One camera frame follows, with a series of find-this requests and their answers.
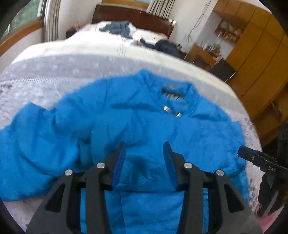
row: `blue cloth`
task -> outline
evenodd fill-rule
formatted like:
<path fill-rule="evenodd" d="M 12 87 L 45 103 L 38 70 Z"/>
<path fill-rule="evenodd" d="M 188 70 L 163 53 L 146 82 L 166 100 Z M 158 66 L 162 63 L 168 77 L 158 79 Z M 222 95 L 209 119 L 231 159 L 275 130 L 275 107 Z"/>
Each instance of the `blue cloth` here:
<path fill-rule="evenodd" d="M 167 99 L 162 88 L 184 98 Z M 0 197 L 16 201 L 43 196 L 66 169 L 87 170 L 121 141 L 127 152 L 120 182 L 115 191 L 106 192 L 113 233 L 176 233 L 183 192 L 175 192 L 170 182 L 165 141 L 201 170 L 224 170 L 248 200 L 245 160 L 237 156 L 245 144 L 240 124 L 192 84 L 146 70 L 98 80 L 66 95 L 51 110 L 32 103 L 21 109 L 0 131 Z M 205 193 L 205 228 L 207 202 Z M 85 230 L 83 204 L 84 196 Z"/>

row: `bed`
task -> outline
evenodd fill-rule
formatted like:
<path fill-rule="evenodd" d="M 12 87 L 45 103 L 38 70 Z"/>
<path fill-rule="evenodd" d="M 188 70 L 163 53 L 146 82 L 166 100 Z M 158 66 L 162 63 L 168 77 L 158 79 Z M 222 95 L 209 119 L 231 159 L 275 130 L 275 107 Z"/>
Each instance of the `bed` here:
<path fill-rule="evenodd" d="M 174 27 L 169 21 L 137 9 L 97 5 L 88 28 L 114 20 L 129 20 L 137 29 L 162 33 L 167 38 Z M 241 123 L 246 146 L 261 150 L 259 138 L 245 108 L 227 84 L 190 63 L 164 53 L 126 41 L 112 43 L 96 40 L 97 36 L 83 36 L 83 33 L 87 35 L 85 32 L 92 35 L 92 31 L 83 30 L 65 41 L 31 46 L 6 68 L 0 75 L 0 129 L 10 124 L 16 112 L 28 102 L 48 109 L 66 93 L 96 79 L 126 75 L 146 68 L 170 79 L 192 82 L 200 95 L 219 105 L 232 120 Z M 250 184 L 249 204 L 255 211 L 263 172 L 247 162 L 246 173 Z M 19 225 L 15 227 L 18 233 L 26 230 L 41 200 L 4 202 L 7 211 Z"/>
<path fill-rule="evenodd" d="M 159 40 L 168 40 L 168 37 L 162 33 L 155 33 L 149 30 L 138 29 L 132 23 L 129 24 L 131 39 L 122 37 L 121 35 L 111 34 L 108 31 L 103 32 L 100 29 L 104 28 L 106 25 L 111 24 L 111 21 L 101 21 L 96 24 L 87 24 L 77 31 L 73 36 L 69 37 L 66 41 L 93 41 L 95 44 L 108 43 L 112 44 L 122 44 L 122 45 L 135 45 L 142 46 L 140 40 L 144 39 L 146 43 L 155 45 Z"/>

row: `nightstand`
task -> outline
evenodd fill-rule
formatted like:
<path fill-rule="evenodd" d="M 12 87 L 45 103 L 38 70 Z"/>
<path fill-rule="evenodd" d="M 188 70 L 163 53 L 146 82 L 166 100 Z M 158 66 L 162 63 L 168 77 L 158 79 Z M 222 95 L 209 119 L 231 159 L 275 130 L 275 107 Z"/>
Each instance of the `nightstand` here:
<path fill-rule="evenodd" d="M 66 31 L 66 39 L 69 38 L 69 37 L 71 37 L 71 36 L 73 36 L 76 32 L 77 32 L 77 31 L 76 31 L 76 29 L 74 29 L 74 28 L 68 29 L 68 30 Z"/>

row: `pillow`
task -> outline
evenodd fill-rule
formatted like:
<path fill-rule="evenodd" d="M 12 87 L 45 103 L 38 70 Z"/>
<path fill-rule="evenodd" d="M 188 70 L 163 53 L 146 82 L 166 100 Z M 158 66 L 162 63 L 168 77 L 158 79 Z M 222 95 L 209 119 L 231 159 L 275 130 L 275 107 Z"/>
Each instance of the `pillow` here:
<path fill-rule="evenodd" d="M 149 30 L 137 29 L 136 32 L 130 34 L 133 39 L 140 41 L 143 38 L 147 43 L 155 45 L 159 40 L 168 40 L 168 37 L 162 33 L 155 33 Z"/>

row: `wooden window sill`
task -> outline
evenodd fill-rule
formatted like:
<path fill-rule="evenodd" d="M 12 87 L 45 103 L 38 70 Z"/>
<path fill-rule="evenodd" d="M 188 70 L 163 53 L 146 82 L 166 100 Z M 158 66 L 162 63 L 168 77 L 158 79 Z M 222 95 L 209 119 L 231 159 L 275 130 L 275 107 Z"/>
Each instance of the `wooden window sill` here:
<path fill-rule="evenodd" d="M 10 34 L 0 40 L 0 57 L 23 37 L 43 27 L 44 19 L 38 17 L 13 30 Z"/>

